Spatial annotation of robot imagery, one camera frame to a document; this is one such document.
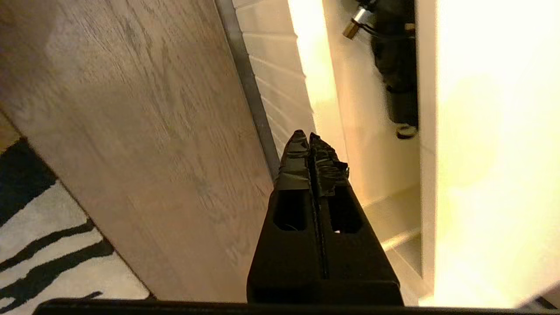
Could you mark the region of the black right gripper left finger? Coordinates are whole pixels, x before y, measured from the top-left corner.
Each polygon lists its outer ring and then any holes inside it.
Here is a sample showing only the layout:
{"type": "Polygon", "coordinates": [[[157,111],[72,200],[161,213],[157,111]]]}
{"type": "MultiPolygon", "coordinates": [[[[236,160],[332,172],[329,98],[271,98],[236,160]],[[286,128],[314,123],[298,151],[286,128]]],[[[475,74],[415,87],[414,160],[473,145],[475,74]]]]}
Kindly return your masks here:
{"type": "Polygon", "coordinates": [[[282,153],[246,284],[248,303],[324,304],[324,264],[312,152],[294,131],[282,153]]]}

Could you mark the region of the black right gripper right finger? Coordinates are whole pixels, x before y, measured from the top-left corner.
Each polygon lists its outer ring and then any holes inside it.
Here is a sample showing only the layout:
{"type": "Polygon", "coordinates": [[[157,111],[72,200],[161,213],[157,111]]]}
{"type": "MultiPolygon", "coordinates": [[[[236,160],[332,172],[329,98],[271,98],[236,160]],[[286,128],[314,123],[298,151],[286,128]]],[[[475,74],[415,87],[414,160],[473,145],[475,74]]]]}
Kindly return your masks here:
{"type": "Polygon", "coordinates": [[[398,277],[349,182],[348,164],[317,134],[310,135],[309,145],[320,299],[338,305],[404,305],[398,277]]]}

